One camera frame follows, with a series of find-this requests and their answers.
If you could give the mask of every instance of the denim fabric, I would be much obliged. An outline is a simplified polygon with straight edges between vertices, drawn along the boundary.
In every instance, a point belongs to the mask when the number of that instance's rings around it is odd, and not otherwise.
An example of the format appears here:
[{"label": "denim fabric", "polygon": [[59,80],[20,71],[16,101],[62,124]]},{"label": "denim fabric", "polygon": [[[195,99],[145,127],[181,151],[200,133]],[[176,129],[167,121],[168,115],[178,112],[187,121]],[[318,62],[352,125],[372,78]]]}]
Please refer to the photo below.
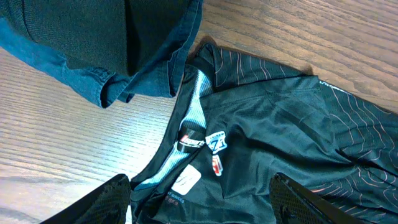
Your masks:
[{"label": "denim fabric", "polygon": [[201,22],[203,0],[191,0],[180,22],[157,53],[134,76],[127,77],[103,68],[69,69],[66,56],[16,34],[0,18],[0,47],[28,65],[70,86],[88,101],[106,108],[116,99],[129,102],[134,94],[175,96],[188,51]]}]

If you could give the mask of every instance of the folded clothing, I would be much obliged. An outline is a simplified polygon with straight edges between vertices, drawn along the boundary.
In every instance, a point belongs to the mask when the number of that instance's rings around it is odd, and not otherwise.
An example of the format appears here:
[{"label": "folded clothing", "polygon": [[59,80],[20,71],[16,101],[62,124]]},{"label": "folded clothing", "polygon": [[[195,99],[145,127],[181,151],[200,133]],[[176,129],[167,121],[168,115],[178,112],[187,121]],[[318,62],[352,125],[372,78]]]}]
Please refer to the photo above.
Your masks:
[{"label": "folded clothing", "polygon": [[0,46],[103,108],[134,94],[173,97],[202,2],[2,1]]},{"label": "folded clothing", "polygon": [[283,172],[355,218],[394,223],[397,137],[390,111],[317,76],[207,44],[187,65],[159,150],[131,180],[132,219],[274,223],[269,183]]}]

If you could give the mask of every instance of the logo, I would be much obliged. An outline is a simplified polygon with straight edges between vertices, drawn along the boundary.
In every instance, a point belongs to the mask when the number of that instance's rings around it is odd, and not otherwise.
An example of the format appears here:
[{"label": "logo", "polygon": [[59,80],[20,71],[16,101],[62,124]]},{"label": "logo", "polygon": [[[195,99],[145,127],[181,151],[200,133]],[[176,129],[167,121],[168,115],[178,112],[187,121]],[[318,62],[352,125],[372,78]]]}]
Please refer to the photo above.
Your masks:
[{"label": "logo", "polygon": [[206,137],[207,146],[213,151],[213,154],[227,148],[225,143],[225,132],[219,131]]},{"label": "logo", "polygon": [[183,146],[200,148],[205,144],[205,142],[190,139],[188,137],[188,135],[186,134],[186,135],[182,136],[182,138],[180,140],[180,144],[182,144]]},{"label": "logo", "polygon": [[211,162],[213,166],[214,173],[217,177],[221,177],[223,172],[223,165],[221,164],[220,157],[218,155],[213,155],[213,160]]}]

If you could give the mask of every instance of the wooden surface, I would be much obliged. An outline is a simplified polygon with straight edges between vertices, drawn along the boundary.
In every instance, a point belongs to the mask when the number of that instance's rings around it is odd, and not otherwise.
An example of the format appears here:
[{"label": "wooden surface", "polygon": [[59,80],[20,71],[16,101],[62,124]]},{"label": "wooden surface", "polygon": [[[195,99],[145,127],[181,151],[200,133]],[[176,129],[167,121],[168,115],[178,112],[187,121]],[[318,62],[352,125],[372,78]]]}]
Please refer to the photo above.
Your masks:
[{"label": "wooden surface", "polygon": [[[398,3],[205,0],[196,43],[299,69],[398,112]],[[37,223],[160,144],[174,99],[136,96],[101,110],[0,49],[0,223]]]}]

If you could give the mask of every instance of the wood grain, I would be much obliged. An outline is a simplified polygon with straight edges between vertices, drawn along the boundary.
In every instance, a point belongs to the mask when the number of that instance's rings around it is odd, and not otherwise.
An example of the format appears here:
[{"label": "wood grain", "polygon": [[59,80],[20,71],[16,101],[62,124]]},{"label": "wood grain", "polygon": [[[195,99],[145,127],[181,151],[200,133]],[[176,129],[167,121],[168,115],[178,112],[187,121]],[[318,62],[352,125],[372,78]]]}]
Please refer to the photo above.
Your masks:
[{"label": "wood grain", "polygon": [[[196,44],[291,67],[398,112],[398,3],[205,0]],[[0,223],[37,223],[154,155],[174,99],[101,110],[0,49]]]}]

